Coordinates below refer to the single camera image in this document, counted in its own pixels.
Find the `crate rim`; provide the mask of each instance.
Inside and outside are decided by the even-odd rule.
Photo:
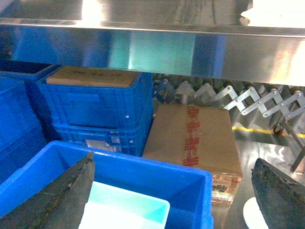
[[[0,76],[0,81],[1,80],[11,80],[11,81],[15,81],[15,85],[12,85],[11,87],[8,87],[8,88],[5,88],[4,90],[1,90],[0,91],[0,94],[4,94],[10,90],[12,90],[13,88],[15,87],[18,87],[20,85],[24,85],[24,82],[20,79],[14,79],[14,78],[8,78],[8,77],[3,77],[3,76]]]
[[[36,73],[32,73],[32,74],[31,73],[8,72],[8,71],[0,71],[0,74],[2,74],[2,73],[3,74],[14,74],[15,73],[15,74],[22,74],[22,75],[25,75],[25,76],[37,77],[37,76],[39,76],[40,74],[42,74],[46,70],[53,69],[53,68],[60,68],[60,67],[61,66],[59,64],[49,64],[48,67],[43,68],[40,71],[38,71]]]

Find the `cardboard box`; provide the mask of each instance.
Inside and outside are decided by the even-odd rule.
[[[227,110],[162,104],[143,157],[213,175],[213,201],[231,204],[243,176]]]
[[[65,66],[47,78],[49,84],[130,87],[137,72]]]

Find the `metal surface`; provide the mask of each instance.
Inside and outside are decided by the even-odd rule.
[[[247,0],[16,0],[0,58],[305,86],[305,30],[241,26]]]
[[[243,217],[243,207],[248,199],[254,197],[251,169],[254,167],[257,158],[268,161],[302,185],[305,185],[303,175],[290,172],[290,166],[296,158],[290,147],[243,140],[237,140],[236,145],[239,150],[244,177],[230,208],[213,204],[212,212],[215,229],[247,229]]]

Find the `stainless steel shelf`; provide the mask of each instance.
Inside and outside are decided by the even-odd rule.
[[[0,57],[305,86],[305,30],[241,26],[247,5],[16,0],[0,13]]]

